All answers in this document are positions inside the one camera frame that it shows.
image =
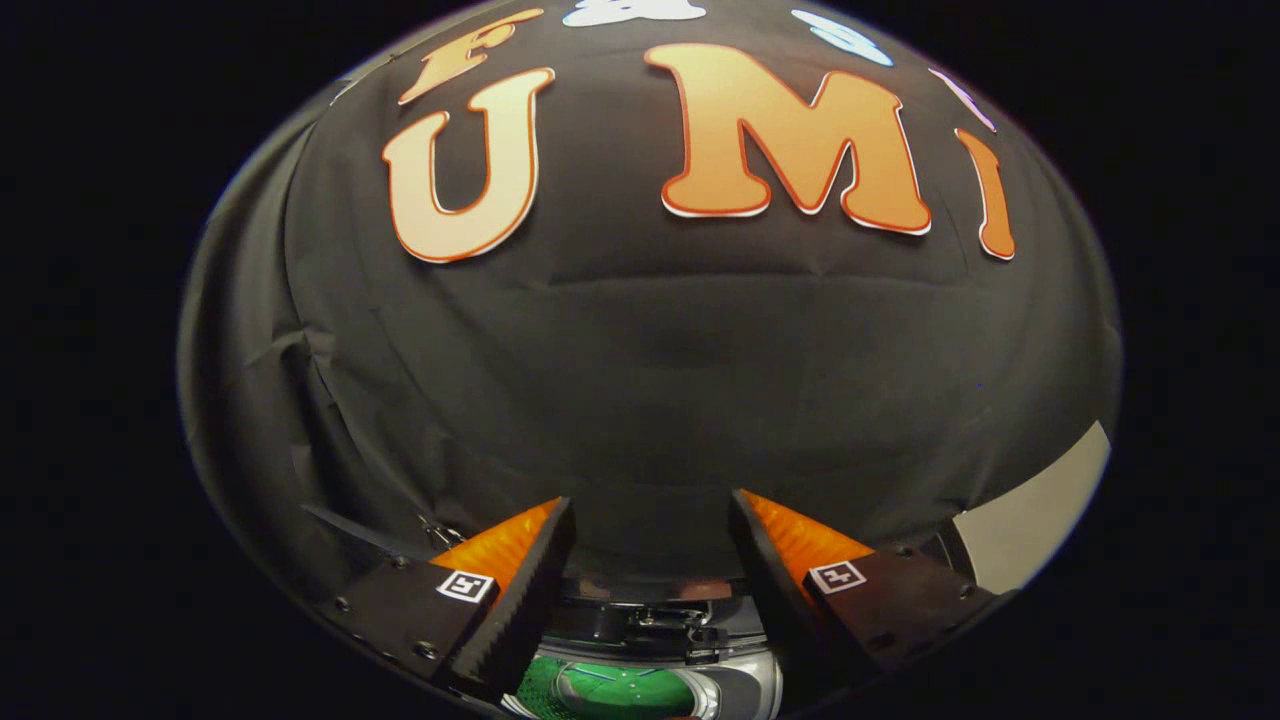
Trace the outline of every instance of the screw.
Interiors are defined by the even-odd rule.
[[[417,641],[413,643],[413,653],[419,657],[425,657],[426,660],[435,660],[438,655],[435,646],[426,641]]]

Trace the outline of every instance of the dome-shaped backdrop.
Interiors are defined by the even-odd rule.
[[[808,3],[509,1],[248,161],[179,393],[214,502],[308,602],[351,568],[303,505],[470,537],[568,496],[568,575],[727,578],[730,488],[874,543],[1111,436],[1119,327],[1050,159],[893,37]]]

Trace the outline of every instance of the wrinkled fabric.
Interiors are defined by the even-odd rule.
[[[992,135],[937,65],[873,28],[850,23],[895,67],[754,5],[705,5],[698,20],[581,28],[573,42],[557,17],[526,22],[483,64],[397,105],[425,51],[522,9],[504,4],[333,106],[338,87],[319,94],[228,188],[189,278],[179,392],[202,482],[288,585],[321,598],[353,571],[302,503],[425,543],[421,518],[470,537],[571,496],[570,574],[736,577],[731,488],[874,543],[998,497],[1096,420],[1112,434],[1111,279],[1028,136],[969,87]],[[804,215],[751,143],[773,191],[764,213],[668,213],[680,100],[643,54],[684,41],[742,49],[804,97],[832,69],[896,92],[932,229],[858,225],[836,192]],[[530,214],[492,252],[416,260],[392,225],[384,145],[448,110],[439,199],[468,205],[485,156],[466,104],[534,67],[556,81],[538,96]],[[1000,158],[1010,263],[979,246],[982,197],[956,127]],[[838,187],[850,172],[845,159]]]

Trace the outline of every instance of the orange letter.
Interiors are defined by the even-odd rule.
[[[1000,160],[989,147],[968,132],[956,128],[956,137],[969,149],[973,167],[978,170],[978,190],[982,191],[982,225],[978,237],[987,255],[1001,260],[1014,259],[1014,234],[1009,229],[1009,206],[1005,204],[1005,186],[1000,182]]]
[[[493,250],[520,227],[538,187],[534,99],[554,78],[556,70],[538,68],[471,97],[467,109],[484,111],[489,173],[480,199],[462,210],[440,208],[435,193],[435,136],[448,113],[433,113],[387,143],[392,223],[404,250],[428,263],[452,263]]]
[[[902,102],[888,90],[829,72],[805,104],[750,55],[719,45],[662,45],[645,61],[676,77],[685,114],[685,172],[662,188],[672,213],[748,217],[769,206],[768,183],[746,168],[745,131],[801,211],[822,209],[851,146],[854,179],[840,197],[845,214],[873,228],[929,231],[897,114]]]
[[[417,82],[413,83],[413,87],[406,90],[404,95],[401,95],[399,104],[412,102],[413,99],[421,97],[433,87],[443,85],[484,63],[489,58],[488,55],[484,53],[472,55],[471,51],[479,47],[497,47],[515,35],[515,23],[531,20],[543,12],[538,8],[521,10],[515,15],[492,22],[471,35],[465,35],[422,58],[422,61],[426,63],[422,67],[422,74],[417,76]]]

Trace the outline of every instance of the white sticker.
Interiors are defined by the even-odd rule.
[[[689,0],[582,0],[564,15],[567,27],[590,27],[634,19],[692,20],[707,14]]]
[[[444,584],[435,589],[440,591],[440,594],[447,594],[466,602],[479,603],[480,598],[484,597],[484,593],[489,592],[489,585],[492,584],[493,578],[454,570],[453,574],[449,575],[449,579],[444,580]]]
[[[791,10],[791,15],[799,20],[809,23],[809,29],[827,42],[840,47],[845,53],[852,53],[859,58],[865,58],[886,68],[893,67],[893,60],[876,46],[865,35],[845,27],[835,20],[828,20],[822,15],[806,13],[804,10]]]
[[[809,570],[809,575],[818,584],[823,594],[847,591],[867,582],[867,578],[858,571],[858,568],[854,568],[854,564],[847,560],[836,562],[835,565],[814,568]]]
[[[960,101],[964,102],[965,108],[969,108],[970,113],[978,115],[978,120],[980,120],[982,124],[987,126],[987,129],[989,129],[991,132],[996,132],[996,124],[992,123],[991,119],[987,118],[987,115],[982,114],[982,110],[979,110],[978,105],[974,104],[973,97],[969,97],[969,94],[965,92],[963,87],[951,82],[951,78],[940,73],[938,70],[934,70],[933,68],[929,68],[929,72],[938,76],[938,78],[941,78],[942,82],[947,83],[947,87],[951,88],[951,92],[956,94],[956,97],[959,97]]]

